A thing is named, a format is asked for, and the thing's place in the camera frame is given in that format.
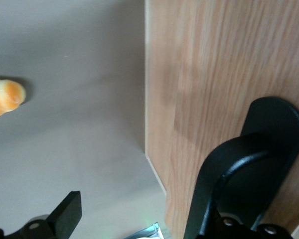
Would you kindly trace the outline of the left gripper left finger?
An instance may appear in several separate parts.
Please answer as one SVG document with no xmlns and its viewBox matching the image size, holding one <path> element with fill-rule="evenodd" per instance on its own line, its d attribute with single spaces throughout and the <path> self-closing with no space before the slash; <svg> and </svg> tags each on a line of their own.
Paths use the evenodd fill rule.
<svg viewBox="0 0 299 239">
<path fill-rule="evenodd" d="M 0 239 L 68 239 L 82 218 L 81 193 L 71 191 L 46 219 L 36 219 Z"/>
</svg>

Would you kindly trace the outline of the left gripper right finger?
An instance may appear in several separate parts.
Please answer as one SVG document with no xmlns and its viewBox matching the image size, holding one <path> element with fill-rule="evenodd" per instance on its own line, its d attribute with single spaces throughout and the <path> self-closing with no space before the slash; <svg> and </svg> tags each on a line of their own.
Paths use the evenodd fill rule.
<svg viewBox="0 0 299 239">
<path fill-rule="evenodd" d="M 289 239 L 260 220 L 293 159 L 269 151 L 213 151 L 201 167 L 201 236 L 206 239 Z"/>
</svg>

